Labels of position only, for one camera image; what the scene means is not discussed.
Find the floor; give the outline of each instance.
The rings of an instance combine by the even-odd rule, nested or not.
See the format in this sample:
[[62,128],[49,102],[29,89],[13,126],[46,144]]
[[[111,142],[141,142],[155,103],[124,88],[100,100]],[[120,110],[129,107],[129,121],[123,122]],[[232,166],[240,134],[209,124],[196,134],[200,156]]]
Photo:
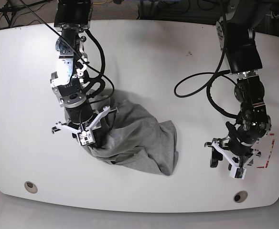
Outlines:
[[[24,0],[26,4],[31,4],[39,0]],[[0,8],[4,6],[7,0],[0,0]],[[14,5],[21,5],[19,0],[11,0]],[[50,23],[54,21],[56,14],[57,0],[51,0],[45,5],[41,4],[32,7],[33,10],[39,9],[36,13],[46,22]],[[27,13],[26,9],[17,13],[14,26],[17,25],[28,25],[31,23],[39,24],[34,15]],[[138,17],[138,7],[135,1],[124,0],[121,5],[114,4],[111,0],[94,0],[94,10],[92,15],[92,20],[102,20],[102,19],[136,19]],[[8,24],[4,17],[0,20],[0,28],[6,27]]]

